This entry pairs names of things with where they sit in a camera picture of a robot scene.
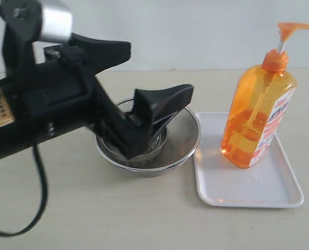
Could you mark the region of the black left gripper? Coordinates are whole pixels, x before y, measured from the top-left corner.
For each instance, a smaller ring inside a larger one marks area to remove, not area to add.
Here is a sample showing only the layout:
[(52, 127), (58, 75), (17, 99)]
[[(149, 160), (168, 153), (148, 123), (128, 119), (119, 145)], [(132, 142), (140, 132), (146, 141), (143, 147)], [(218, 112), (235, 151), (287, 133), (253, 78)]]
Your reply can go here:
[(98, 40), (72, 33), (59, 58), (36, 65), (22, 87), (0, 79), (0, 159), (53, 137), (88, 127), (127, 158), (145, 152), (150, 132), (138, 128), (111, 101), (96, 75), (131, 58), (128, 41)]

